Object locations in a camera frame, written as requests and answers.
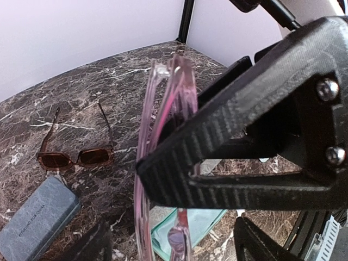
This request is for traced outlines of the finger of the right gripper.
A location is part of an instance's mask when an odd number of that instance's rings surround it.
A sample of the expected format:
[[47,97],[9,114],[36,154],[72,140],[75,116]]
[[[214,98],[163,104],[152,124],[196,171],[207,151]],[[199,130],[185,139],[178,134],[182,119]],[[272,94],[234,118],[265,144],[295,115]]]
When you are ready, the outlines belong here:
[[[192,177],[191,168],[243,128],[294,97],[306,158],[277,176]],[[347,207],[347,17],[322,17],[290,33],[178,131],[174,164],[184,208]]]

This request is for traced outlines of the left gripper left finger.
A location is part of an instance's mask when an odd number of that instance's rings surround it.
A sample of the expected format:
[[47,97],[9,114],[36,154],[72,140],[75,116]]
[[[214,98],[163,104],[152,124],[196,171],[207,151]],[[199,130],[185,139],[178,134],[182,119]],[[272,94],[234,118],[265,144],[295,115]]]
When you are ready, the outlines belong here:
[[51,260],[112,260],[110,224],[99,219],[76,243]]

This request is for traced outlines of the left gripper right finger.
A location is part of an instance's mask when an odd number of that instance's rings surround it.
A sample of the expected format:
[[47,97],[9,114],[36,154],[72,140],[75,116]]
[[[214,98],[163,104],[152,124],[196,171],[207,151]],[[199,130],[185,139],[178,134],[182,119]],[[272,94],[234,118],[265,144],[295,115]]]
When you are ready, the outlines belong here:
[[245,251],[249,251],[254,260],[301,260],[297,254],[292,254],[293,239],[301,229],[306,216],[299,216],[283,246],[261,230],[249,218],[238,217],[234,225],[234,239],[237,260],[246,260]]

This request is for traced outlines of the pink transparent sunglasses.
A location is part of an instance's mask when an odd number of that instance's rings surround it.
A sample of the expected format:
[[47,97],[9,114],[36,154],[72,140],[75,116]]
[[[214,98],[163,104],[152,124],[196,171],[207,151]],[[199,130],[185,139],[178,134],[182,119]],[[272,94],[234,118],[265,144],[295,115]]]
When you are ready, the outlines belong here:
[[197,90],[190,59],[174,54],[166,64],[153,61],[142,108],[136,176],[134,218],[140,260],[154,260],[150,228],[150,201],[176,207],[166,239],[170,260],[191,260],[192,243],[188,210],[181,201],[174,164],[177,145],[164,132],[173,134],[198,111]]

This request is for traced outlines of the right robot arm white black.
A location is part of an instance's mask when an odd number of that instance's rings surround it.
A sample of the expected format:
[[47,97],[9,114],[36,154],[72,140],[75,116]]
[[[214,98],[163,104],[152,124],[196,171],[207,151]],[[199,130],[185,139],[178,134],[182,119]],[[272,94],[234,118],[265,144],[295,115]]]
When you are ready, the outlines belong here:
[[[198,98],[196,115],[140,160],[137,175],[160,206],[310,210],[347,207],[347,17],[300,25],[280,1],[262,6],[290,33],[243,58]],[[281,155],[301,170],[278,175],[198,176],[204,159]]]

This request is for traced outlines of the brown sunglasses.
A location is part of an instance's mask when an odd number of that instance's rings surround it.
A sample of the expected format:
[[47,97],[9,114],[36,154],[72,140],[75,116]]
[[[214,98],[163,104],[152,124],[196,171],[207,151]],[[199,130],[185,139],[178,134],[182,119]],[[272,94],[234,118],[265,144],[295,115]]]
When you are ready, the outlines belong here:
[[109,144],[105,146],[93,147],[79,151],[76,161],[73,161],[71,157],[65,152],[48,151],[47,145],[53,134],[54,125],[56,124],[58,115],[60,113],[60,108],[57,108],[51,128],[48,131],[45,138],[43,139],[39,152],[36,154],[36,159],[44,170],[65,171],[71,169],[74,166],[93,168],[99,166],[107,166],[113,163],[113,133],[109,121],[106,117],[106,114],[100,103],[98,103],[98,107],[108,127]]

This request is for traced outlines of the blue-grey glasses case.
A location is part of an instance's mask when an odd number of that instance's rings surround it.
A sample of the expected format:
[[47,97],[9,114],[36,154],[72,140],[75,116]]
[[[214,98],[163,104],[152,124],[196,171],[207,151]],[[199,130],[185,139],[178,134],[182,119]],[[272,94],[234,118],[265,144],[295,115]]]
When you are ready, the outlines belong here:
[[79,210],[79,198],[60,180],[48,177],[1,230],[2,256],[39,260]]

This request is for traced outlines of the black front rail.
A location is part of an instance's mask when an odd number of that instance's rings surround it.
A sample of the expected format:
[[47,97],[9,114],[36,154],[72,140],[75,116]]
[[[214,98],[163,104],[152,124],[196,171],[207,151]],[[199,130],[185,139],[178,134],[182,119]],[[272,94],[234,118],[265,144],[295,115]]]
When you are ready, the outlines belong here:
[[304,260],[313,239],[316,235],[322,235],[324,233],[326,222],[331,216],[343,226],[347,220],[347,209],[300,211],[283,248]]

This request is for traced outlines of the right black frame post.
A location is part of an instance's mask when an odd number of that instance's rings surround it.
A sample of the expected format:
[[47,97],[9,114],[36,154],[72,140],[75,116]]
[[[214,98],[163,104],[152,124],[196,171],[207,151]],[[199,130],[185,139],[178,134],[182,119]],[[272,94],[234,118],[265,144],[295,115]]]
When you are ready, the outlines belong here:
[[182,12],[181,23],[179,27],[179,33],[176,41],[186,44],[188,38],[188,32],[190,28],[190,22],[192,17],[192,12],[194,8],[194,0],[185,0]]

